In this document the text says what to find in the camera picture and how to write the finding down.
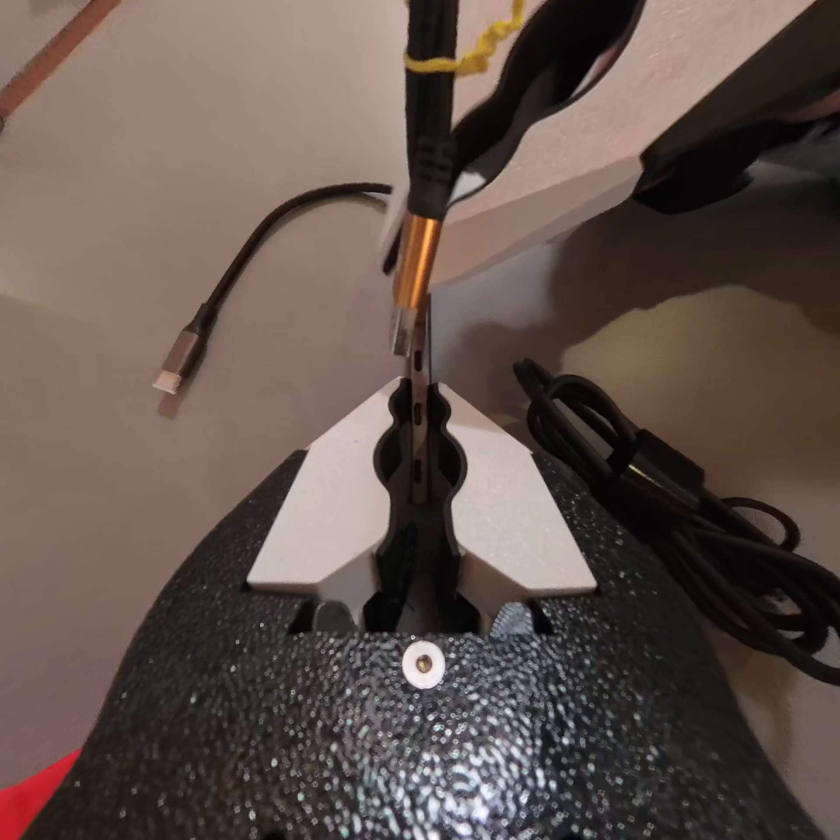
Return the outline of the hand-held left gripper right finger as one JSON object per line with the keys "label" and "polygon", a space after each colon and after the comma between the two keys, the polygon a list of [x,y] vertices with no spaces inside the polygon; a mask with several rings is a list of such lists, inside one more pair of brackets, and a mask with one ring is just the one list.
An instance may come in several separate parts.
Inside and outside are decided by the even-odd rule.
{"label": "hand-held left gripper right finger", "polygon": [[447,385],[430,388],[427,406],[444,628],[479,631],[509,603],[593,595],[595,577],[534,453]]}

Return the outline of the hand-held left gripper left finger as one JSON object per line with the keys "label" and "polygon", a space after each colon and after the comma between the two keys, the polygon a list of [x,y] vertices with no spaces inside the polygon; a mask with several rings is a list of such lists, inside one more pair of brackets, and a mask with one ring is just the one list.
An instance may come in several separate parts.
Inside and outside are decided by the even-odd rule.
{"label": "hand-held left gripper left finger", "polygon": [[412,389],[399,377],[306,450],[248,586],[343,604],[370,632],[396,630],[413,577]]}

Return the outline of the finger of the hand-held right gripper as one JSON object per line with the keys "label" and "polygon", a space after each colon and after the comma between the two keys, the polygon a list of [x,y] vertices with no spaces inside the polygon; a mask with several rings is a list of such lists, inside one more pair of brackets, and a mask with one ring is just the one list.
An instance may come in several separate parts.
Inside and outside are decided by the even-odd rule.
{"label": "finger of the hand-held right gripper", "polygon": [[587,174],[587,205],[579,224],[534,245],[634,195],[646,149],[788,26],[838,27],[838,2],[587,2],[587,94],[568,113],[581,156],[565,158]]}
{"label": "finger of the hand-held right gripper", "polygon": [[449,49],[478,13],[410,2],[408,183],[385,228],[384,272],[478,272],[584,218],[587,174],[569,110],[587,94],[587,2],[513,2],[474,52]]}

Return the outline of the slim dark grey usb hub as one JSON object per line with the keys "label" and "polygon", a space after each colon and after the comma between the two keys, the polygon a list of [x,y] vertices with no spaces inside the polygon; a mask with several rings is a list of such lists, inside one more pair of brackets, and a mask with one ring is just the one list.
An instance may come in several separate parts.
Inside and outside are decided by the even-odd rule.
{"label": "slim dark grey usb hub", "polygon": [[428,478],[428,391],[432,384],[431,328],[429,326],[430,296],[426,295],[415,318],[409,353],[406,358],[406,375],[411,384],[410,405],[410,502],[425,506],[429,501]]}

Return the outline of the red box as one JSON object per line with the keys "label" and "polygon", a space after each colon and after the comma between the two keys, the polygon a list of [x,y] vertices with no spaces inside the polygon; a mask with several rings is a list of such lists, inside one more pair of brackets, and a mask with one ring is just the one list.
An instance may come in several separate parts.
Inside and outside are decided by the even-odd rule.
{"label": "red box", "polygon": [[21,782],[1,790],[1,839],[19,839],[78,759],[78,749]]}

